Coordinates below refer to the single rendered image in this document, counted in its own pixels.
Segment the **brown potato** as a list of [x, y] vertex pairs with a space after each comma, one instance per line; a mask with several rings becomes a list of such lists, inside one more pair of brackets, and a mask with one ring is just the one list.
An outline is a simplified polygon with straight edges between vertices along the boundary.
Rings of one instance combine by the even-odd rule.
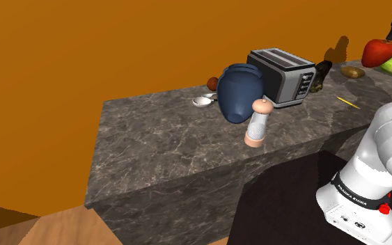
[[365, 71], [355, 66], [343, 66], [340, 68], [340, 72], [343, 76], [350, 79], [358, 79], [365, 75]]

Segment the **yellow pencil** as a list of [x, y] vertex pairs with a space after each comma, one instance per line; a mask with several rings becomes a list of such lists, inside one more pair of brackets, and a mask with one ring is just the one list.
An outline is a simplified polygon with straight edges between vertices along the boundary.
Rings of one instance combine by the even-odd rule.
[[351, 103], [351, 102], [348, 102], [347, 100], [345, 100], [345, 99], [343, 99], [343, 98], [341, 98], [341, 97], [336, 96], [336, 99], [340, 100], [341, 102], [344, 102], [344, 103], [348, 104], [349, 106], [354, 107], [355, 109], [361, 110], [361, 108], [358, 107], [357, 105], [355, 105], [355, 104], [353, 104], [353, 103]]

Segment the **clear tan pepper mill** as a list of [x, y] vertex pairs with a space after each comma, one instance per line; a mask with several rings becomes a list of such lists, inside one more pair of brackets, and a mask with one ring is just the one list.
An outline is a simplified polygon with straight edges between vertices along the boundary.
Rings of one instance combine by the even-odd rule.
[[262, 98], [253, 102], [252, 109], [253, 115], [247, 127], [244, 142], [252, 148], [259, 148], [263, 144], [267, 119], [274, 110], [274, 106], [269, 100]]

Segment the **silver black toaster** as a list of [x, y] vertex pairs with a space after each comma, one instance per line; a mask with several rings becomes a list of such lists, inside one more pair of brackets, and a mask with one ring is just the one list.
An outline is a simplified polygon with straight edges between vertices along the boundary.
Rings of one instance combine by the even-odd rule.
[[315, 63], [279, 48], [252, 50], [246, 62], [262, 72], [264, 96], [276, 109], [301, 104], [315, 78]]

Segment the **dark lumpy object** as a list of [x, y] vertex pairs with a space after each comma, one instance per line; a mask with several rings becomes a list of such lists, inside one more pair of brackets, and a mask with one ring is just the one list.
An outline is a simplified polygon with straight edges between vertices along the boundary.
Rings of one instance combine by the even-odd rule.
[[328, 75], [333, 63], [331, 61], [322, 61], [315, 66], [315, 78], [311, 84], [310, 93], [317, 93], [322, 90], [325, 77]]

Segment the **dark blue vase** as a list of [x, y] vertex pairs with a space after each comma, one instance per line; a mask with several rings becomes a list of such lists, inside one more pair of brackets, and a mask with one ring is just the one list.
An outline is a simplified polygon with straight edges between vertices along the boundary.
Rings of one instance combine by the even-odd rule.
[[252, 104], [262, 95], [262, 72], [251, 64], [229, 65], [217, 84], [220, 111], [228, 122], [234, 124], [243, 123], [252, 116]]

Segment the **red apple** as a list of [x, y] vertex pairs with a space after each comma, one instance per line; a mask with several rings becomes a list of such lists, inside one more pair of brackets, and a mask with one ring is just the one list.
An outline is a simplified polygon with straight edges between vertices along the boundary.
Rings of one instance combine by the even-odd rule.
[[373, 39], [363, 49], [361, 64], [366, 68], [375, 68], [390, 58], [392, 58], [392, 41]]

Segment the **white spoon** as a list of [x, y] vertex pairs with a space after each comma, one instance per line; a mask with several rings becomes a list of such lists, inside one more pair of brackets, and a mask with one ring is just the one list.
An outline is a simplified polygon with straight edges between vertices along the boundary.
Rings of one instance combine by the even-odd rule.
[[214, 100], [207, 98], [207, 97], [203, 97], [203, 96], [199, 96], [199, 97], [195, 97], [192, 100], [192, 103], [194, 106], [198, 107], [198, 108], [206, 108], [209, 107]]

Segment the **dark robot stand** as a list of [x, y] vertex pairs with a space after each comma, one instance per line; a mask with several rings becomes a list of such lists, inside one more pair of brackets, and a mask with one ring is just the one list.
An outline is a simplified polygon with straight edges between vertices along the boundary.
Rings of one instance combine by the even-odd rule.
[[320, 151], [263, 171], [244, 185], [227, 245], [365, 245], [328, 224], [315, 197], [345, 164]]

